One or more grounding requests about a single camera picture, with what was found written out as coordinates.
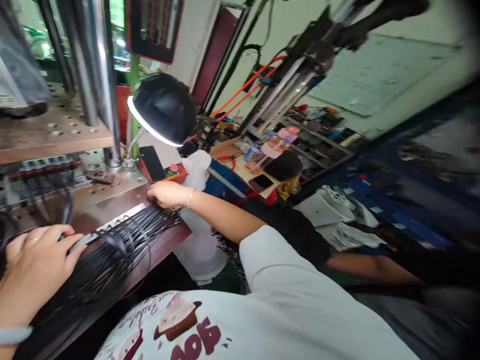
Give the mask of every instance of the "finger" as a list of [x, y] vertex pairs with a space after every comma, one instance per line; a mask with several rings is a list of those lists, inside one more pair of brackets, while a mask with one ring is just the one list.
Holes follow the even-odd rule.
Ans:
[[163, 208], [163, 209], [167, 209], [167, 208], [168, 208], [168, 206], [165, 206], [165, 204], [164, 204], [163, 202], [161, 202], [161, 201], [157, 201], [156, 204], [157, 204], [159, 207]]
[[157, 197], [155, 196], [155, 190], [153, 188], [150, 188], [147, 192], [146, 195], [150, 200], [156, 199]]
[[48, 230], [43, 234], [40, 239], [42, 244], [55, 244], [60, 236], [64, 235], [73, 235], [75, 234], [75, 230], [70, 225], [53, 225], [48, 228]]
[[75, 265], [79, 261], [80, 255], [85, 251], [85, 249], [88, 248], [88, 245], [81, 245], [79, 247], [76, 247], [68, 256], [66, 257], [65, 260], [65, 272], [67, 273], [68, 276], [72, 275], [75, 269]]
[[65, 253], [67, 253], [67, 251], [83, 237], [84, 235], [81, 233], [67, 236], [66, 238], [58, 242], [58, 247], [61, 248], [62, 251], [64, 250]]
[[42, 226], [34, 228], [27, 234], [24, 246], [29, 247], [35, 244], [50, 229], [50, 226]]
[[20, 236], [17, 236], [14, 240], [12, 240], [6, 246], [6, 263], [7, 264], [12, 264], [15, 261], [15, 259], [17, 259], [20, 256], [20, 253], [24, 248], [25, 240], [27, 239], [28, 235], [29, 233], [26, 232]]

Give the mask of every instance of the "orange tube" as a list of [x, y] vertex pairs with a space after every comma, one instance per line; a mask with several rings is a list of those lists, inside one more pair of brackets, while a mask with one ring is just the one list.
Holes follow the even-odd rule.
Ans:
[[[275, 72], [275, 70], [277, 70], [279, 68], [280, 65], [278, 65], [277, 67], [273, 68], [272, 70], [270, 70], [270, 72], [265, 76], [265, 79], [268, 79], [270, 76], [272, 76], [272, 74]], [[218, 121], [222, 121], [222, 119], [224, 117], [226, 117], [228, 114], [230, 114], [238, 105], [240, 105], [242, 103], [242, 101], [244, 101], [246, 98], [248, 98], [255, 90], [257, 90], [259, 87], [260, 87], [261, 83], [258, 83], [257, 85], [255, 85], [253, 88], [250, 89], [250, 91], [244, 96], [241, 98], [241, 100], [239, 102], [237, 102], [235, 104], [234, 107], [232, 107], [230, 110], [228, 110], [226, 113], [224, 113], [219, 119]]]
[[264, 65], [260, 70], [258, 70], [258, 71], [250, 78], [250, 80], [248, 80], [245, 84], [243, 84], [243, 86], [240, 88], [240, 90], [238, 90], [238, 91], [235, 93], [235, 95], [233, 95], [233, 96], [230, 98], [230, 100], [228, 100], [228, 101], [225, 103], [225, 105], [223, 105], [220, 109], [218, 109], [211, 117], [212, 117], [212, 118], [216, 117], [223, 109], [225, 109], [225, 107], [226, 107], [228, 104], [230, 104], [230, 103], [232, 102], [233, 99], [235, 99], [235, 98], [237, 97], [238, 94], [240, 94], [247, 86], [249, 86], [256, 78], [258, 78], [259, 75], [260, 75], [261, 73], [263, 73], [263, 71], [264, 71], [265, 69], [268, 69], [268, 67], [269, 67], [271, 64], [277, 62], [278, 60], [283, 60], [283, 59], [285, 59], [285, 56], [284, 56], [284, 55], [282, 55], [282, 56], [277, 56], [277, 57], [274, 58], [272, 61], [270, 61], [268, 64]]

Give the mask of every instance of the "white t-shirt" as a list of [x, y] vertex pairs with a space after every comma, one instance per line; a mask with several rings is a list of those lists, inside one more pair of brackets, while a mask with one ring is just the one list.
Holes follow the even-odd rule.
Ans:
[[273, 228], [240, 243], [249, 295], [168, 291], [127, 313], [95, 359], [409, 360], [383, 319]]

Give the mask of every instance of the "wrist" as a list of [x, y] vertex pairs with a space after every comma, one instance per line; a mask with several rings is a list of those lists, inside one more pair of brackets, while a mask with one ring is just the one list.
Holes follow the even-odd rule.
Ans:
[[184, 192], [181, 196], [181, 204], [180, 205], [184, 208], [188, 208], [189, 205], [190, 205], [190, 199], [192, 197], [192, 194], [195, 191], [195, 188], [194, 187], [185, 187], [183, 190], [184, 190]]
[[0, 328], [27, 327], [39, 310], [30, 296], [14, 289], [9, 291], [5, 286], [0, 289]]

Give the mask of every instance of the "desk lamp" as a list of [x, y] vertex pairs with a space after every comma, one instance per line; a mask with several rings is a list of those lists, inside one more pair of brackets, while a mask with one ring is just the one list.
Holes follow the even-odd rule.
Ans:
[[135, 167], [132, 149], [145, 130], [160, 141], [181, 147], [193, 133], [196, 106], [188, 88], [164, 72], [144, 78], [127, 100], [128, 108], [141, 128], [125, 156], [128, 169]]

